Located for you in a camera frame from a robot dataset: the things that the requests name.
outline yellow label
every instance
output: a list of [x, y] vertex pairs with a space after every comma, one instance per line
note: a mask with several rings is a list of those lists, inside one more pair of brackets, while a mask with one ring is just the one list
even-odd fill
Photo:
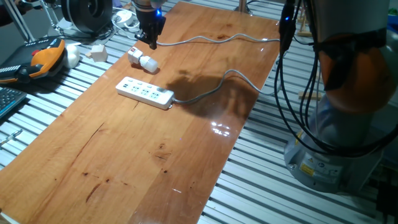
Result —
[[301, 138], [301, 135], [303, 134], [303, 131], [301, 130], [299, 133], [297, 133], [297, 137]]
[[304, 173], [310, 175], [311, 177], [313, 176], [314, 169], [305, 165], [304, 163], [301, 163], [300, 170], [303, 171]]

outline wooden tabletop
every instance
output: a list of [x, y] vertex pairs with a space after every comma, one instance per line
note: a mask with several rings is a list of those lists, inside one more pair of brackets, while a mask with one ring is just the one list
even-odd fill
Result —
[[[237, 33], [279, 38], [276, 21], [178, 3], [160, 42]], [[187, 100], [237, 69], [258, 88], [278, 42], [196, 40], [153, 51], [155, 75], [121, 57], [17, 158], [0, 171], [0, 208], [20, 223], [196, 223], [257, 98], [231, 74], [221, 90], [167, 111], [116, 93], [126, 76]]]

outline metal slatted floor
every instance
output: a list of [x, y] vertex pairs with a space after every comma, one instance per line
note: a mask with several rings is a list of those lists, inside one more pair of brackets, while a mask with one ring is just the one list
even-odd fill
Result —
[[[178, 1], [169, 0], [164, 4], [163, 11], [168, 12]], [[190, 2], [227, 10], [233, 10], [238, 5], [238, 0]], [[254, 15], [275, 20], [279, 20], [282, 7], [282, 4], [273, 2], [250, 5]], [[0, 170], [135, 42], [126, 38], [124, 33], [117, 33], [105, 44], [109, 57], [107, 62], [102, 63], [94, 63], [85, 57], [90, 46], [78, 46], [81, 60], [76, 68], [63, 69], [54, 77], [20, 87], [28, 93], [28, 97], [20, 107], [2, 119], [0, 138], [4, 139], [21, 128], [24, 131], [15, 141], [3, 145], [4, 150], [0, 150]], [[293, 41], [285, 56], [284, 70], [288, 95], [294, 106], [299, 105], [297, 93], [305, 88], [312, 63], [312, 48]], [[264, 92], [272, 90], [274, 77], [275, 68], [264, 85]], [[287, 115], [287, 118], [292, 121], [291, 116]], [[296, 124], [292, 126], [296, 131], [299, 130]], [[198, 223], [379, 223], [380, 216], [375, 204], [377, 189], [366, 186], [355, 197], [324, 194], [306, 188], [295, 180], [286, 169], [283, 158], [283, 148], [290, 138], [275, 99], [260, 96]]]

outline power plug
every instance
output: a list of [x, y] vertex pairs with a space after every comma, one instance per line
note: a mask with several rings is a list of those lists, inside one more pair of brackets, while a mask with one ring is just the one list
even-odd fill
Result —
[[151, 85], [131, 77], [124, 77], [123, 80], [116, 85], [116, 90], [122, 96], [163, 110], [167, 110], [174, 99], [173, 91], [165, 90], [159, 86]]
[[128, 57], [130, 63], [135, 63], [135, 64], [140, 63], [144, 69], [148, 70], [151, 73], [154, 73], [157, 69], [158, 66], [157, 62], [154, 59], [150, 58], [149, 56], [144, 56], [144, 53], [138, 50], [137, 47], [132, 47], [128, 51]]

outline power outlet socket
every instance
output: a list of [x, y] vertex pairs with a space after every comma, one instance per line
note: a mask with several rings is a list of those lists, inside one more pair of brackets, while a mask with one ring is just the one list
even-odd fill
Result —
[[124, 77], [123, 80], [116, 85], [116, 90], [122, 96], [163, 110], [167, 110], [174, 99], [173, 91], [165, 90], [159, 86], [145, 83], [131, 77]]

